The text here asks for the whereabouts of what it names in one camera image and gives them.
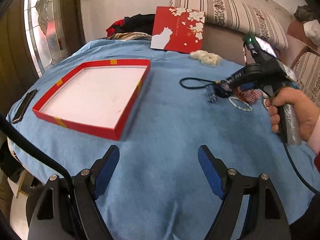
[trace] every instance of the blue tablecloth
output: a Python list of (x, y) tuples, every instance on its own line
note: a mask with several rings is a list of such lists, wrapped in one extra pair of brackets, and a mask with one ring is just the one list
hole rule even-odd
[[(32, 112), (39, 98), (80, 63), (117, 58), (151, 60), (150, 73), (120, 141), (66, 129), (38, 119)], [(120, 161), (105, 194), (97, 200), (116, 239), (204, 239), (221, 201), (212, 193), (198, 163), (197, 150), (202, 144), (227, 167), (244, 175), (267, 173), (292, 223), (305, 212), (313, 194), (295, 175), (279, 138), (271, 132), (261, 101), (253, 105), (253, 112), (243, 112), (227, 99), (209, 103), (205, 89), (186, 90), (179, 85), (179, 80), (188, 76), (225, 79), (239, 68), (226, 60), (212, 68), (188, 54), (152, 50), (150, 41), (91, 41), (30, 88), (37, 88), (38, 93), (22, 122), (14, 126), (72, 176), (90, 168), (111, 144), (118, 145)], [(14, 104), (8, 120), (20, 102)], [(12, 147), (42, 182), (56, 173), (16, 145)], [(303, 177), (320, 189), (311, 150), (295, 146), (289, 151)], [(233, 239), (240, 235), (247, 201), (244, 197)]]

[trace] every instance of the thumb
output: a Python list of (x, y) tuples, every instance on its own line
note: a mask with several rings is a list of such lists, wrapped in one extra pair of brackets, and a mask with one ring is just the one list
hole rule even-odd
[(272, 99), (271, 104), (273, 106), (283, 106), (285, 104), (296, 104), (301, 99), (300, 90), (285, 87), (282, 88), (275, 98)]

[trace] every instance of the pink sleeve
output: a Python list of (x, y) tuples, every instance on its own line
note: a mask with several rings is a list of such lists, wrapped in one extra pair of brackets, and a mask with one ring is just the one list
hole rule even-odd
[(307, 145), (316, 155), (320, 153), (320, 115)]

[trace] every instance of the stained glass window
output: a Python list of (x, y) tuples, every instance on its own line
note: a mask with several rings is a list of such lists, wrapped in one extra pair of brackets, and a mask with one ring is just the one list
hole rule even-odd
[(27, 41), (39, 77), (67, 57), (60, 0), (24, 0)]

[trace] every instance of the finger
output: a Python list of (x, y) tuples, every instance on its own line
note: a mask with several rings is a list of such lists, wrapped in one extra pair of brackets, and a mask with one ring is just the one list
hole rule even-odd
[(273, 106), (295, 104), (298, 100), (301, 100), (301, 94), (303, 93), (300, 90), (294, 88), (282, 88), (271, 103)]
[(270, 106), (268, 109), (269, 116), (274, 116), (275, 114), (278, 114), (278, 108), (276, 106)]
[(272, 126), (272, 132), (274, 133), (279, 133), (279, 125), (278, 124), (274, 124)]
[(270, 102), (270, 99), (268, 98), (267, 100), (266, 100), (266, 107), (270, 107), (271, 106), (271, 102)]
[(271, 122), (272, 125), (274, 125), (274, 124), (279, 124), (279, 123), (280, 123), (280, 116), (279, 116), (279, 114), (276, 114), (276, 115), (270, 117), (270, 122)]

